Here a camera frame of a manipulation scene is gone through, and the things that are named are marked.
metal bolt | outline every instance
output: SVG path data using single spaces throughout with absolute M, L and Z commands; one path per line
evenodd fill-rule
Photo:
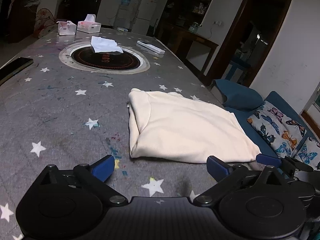
M 205 195 L 201 195 L 201 196 L 197 197 L 196 199 L 198 202 L 200 202 L 202 204 L 208 204 L 212 201 L 212 197 L 205 196 Z
M 125 201 L 125 197 L 115 195 L 115 196 L 112 196 L 109 200 L 110 200 L 110 202 L 112 202 L 114 204 L 121 204 Z

refrigerator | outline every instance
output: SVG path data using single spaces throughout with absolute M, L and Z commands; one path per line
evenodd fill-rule
M 131 32 L 146 35 L 158 0 L 139 0 L 131 24 Z

remote control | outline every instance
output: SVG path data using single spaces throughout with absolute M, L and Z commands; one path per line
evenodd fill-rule
M 164 52 L 165 52 L 164 50 L 159 49 L 156 46 L 153 46 L 151 44 L 144 43 L 143 41 L 137 41 L 137 43 L 142 45 L 142 46 L 144 46 L 144 47 L 146 47 L 146 48 L 148 48 L 148 49 L 151 49 L 152 51 L 154 51 L 154 52 L 156 52 L 158 54 L 164 54 Z

black smartphone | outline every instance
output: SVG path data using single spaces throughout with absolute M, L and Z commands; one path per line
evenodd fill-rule
M 9 78 L 12 78 L 15 74 L 30 66 L 32 63 L 33 59 L 31 58 L 18 57 L 14 61 L 0 68 L 0 86 Z

wooden desk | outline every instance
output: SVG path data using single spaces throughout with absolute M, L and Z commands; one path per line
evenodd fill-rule
M 158 40 L 167 45 L 172 34 L 175 36 L 175 39 L 172 48 L 170 48 L 171 51 L 201 80 L 204 77 L 204 71 L 206 70 L 210 59 L 218 47 L 218 44 L 209 41 L 208 39 L 196 33 L 189 32 L 188 30 L 177 25 L 162 22 L 157 36 Z M 201 70 L 198 70 L 186 59 L 193 41 L 199 42 L 200 44 L 210 48 L 210 52 Z

